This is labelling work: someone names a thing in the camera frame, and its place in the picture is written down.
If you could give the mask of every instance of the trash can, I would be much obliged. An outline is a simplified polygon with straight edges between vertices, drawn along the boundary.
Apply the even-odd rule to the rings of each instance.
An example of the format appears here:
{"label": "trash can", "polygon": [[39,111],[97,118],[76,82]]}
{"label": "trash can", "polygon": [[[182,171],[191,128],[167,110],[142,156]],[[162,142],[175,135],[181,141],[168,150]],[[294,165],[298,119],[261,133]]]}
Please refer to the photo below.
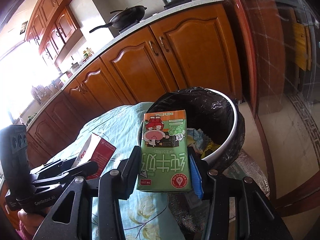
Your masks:
{"label": "trash can", "polygon": [[[192,87],[161,96],[147,113],[185,110],[187,128],[201,129],[216,144],[217,150],[204,158],[209,168],[223,172],[238,157],[244,143],[244,118],[232,101],[223,93]],[[141,144],[142,124],[138,135]]]}

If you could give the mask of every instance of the bed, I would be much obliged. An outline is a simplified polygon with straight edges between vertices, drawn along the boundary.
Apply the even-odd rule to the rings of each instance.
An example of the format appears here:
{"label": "bed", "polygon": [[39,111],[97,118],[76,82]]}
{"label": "bed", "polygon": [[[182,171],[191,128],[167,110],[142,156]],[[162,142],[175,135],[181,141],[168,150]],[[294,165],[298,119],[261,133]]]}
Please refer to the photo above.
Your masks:
{"label": "bed", "polygon": [[[76,141],[50,161],[78,155],[90,134],[96,133],[116,147],[112,159],[102,174],[117,168],[120,161],[128,158],[133,147],[138,145],[139,126],[144,113],[151,105],[151,102],[143,102],[134,106],[120,106],[91,120],[81,129]],[[166,193],[146,193],[135,189],[127,201],[120,200],[119,203],[126,240],[184,239],[168,208]],[[97,207],[97,198],[94,198],[92,205],[94,240],[98,240],[99,237]]]}

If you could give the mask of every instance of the black garbage bag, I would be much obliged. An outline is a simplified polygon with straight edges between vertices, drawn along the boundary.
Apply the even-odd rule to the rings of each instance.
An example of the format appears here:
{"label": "black garbage bag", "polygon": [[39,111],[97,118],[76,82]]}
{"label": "black garbage bag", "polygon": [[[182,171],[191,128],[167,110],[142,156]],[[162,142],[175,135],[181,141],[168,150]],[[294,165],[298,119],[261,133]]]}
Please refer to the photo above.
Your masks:
{"label": "black garbage bag", "polygon": [[[244,143],[244,118],[239,112],[237,101],[238,123],[236,134],[225,152],[210,166],[223,172],[238,157]],[[161,96],[147,113],[185,110],[187,128],[201,129],[216,144],[223,144],[230,134],[234,122],[234,114],[230,103],[219,94],[201,87],[182,89]]]}
{"label": "black garbage bag", "polygon": [[[239,112],[237,100],[238,122],[236,134],[223,154],[210,166],[223,172],[238,157],[244,143],[244,118]],[[177,92],[166,93],[161,96],[147,111],[147,113],[185,110],[187,114],[187,128],[201,129],[216,144],[222,144],[230,134],[234,122],[234,114],[230,103],[221,95],[210,90],[193,87]],[[177,221],[181,231],[189,233],[200,232],[207,220],[209,203],[202,202],[192,209],[186,201],[188,193],[170,193],[169,209]]]}

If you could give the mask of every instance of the kitchen counter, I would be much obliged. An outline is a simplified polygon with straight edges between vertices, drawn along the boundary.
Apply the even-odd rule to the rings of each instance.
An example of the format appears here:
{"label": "kitchen counter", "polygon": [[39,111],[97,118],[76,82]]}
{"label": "kitchen counter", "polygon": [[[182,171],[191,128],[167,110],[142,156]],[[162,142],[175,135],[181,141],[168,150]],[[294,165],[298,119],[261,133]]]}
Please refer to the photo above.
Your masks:
{"label": "kitchen counter", "polygon": [[117,37],[115,37],[113,40],[111,40],[109,43],[107,43],[103,48],[101,48],[99,51],[97,51],[92,57],[90,57],[89,60],[87,60],[83,65],[80,66],[80,68],[71,76],[71,78],[64,84],[64,86],[59,90],[48,102],[45,103],[45,105],[41,108],[41,110],[37,113],[37,115],[33,118],[31,123],[27,127],[28,129],[32,126],[32,124],[35,122],[37,117],[42,113],[42,111],[66,88],[66,86],[82,71],[84,70],[91,62],[93,62],[96,58],[98,58],[103,52],[105,52],[107,49],[112,47],[114,44],[117,42],[123,40],[126,38],[128,35],[134,33],[135,31],[150,25],[153,22],[156,22],[158,20],[161,20],[167,16],[170,16],[172,14],[178,13],[180,11],[189,9],[189,8],[194,8],[197,6],[201,5],[207,5],[207,4],[212,4],[212,3],[217,3],[217,2],[222,2],[223,0],[195,0],[192,2],[188,2],[176,7],[173,7],[171,9],[162,11],[156,15],[153,15],[145,20],[140,21],[140,23],[136,24],[135,26],[131,27],[130,29],[126,30],[125,32],[121,33]]}

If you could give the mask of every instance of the window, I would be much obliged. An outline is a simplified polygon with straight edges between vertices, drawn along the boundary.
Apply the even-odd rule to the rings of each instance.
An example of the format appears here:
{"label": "window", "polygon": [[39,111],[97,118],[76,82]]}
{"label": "window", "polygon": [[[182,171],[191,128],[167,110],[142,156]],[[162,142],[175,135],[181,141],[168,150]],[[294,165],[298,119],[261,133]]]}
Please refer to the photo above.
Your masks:
{"label": "window", "polygon": [[29,42],[0,61],[0,73],[0,129],[11,123],[8,111],[17,119],[32,102],[32,86],[47,86],[58,77],[58,70],[47,66]]}

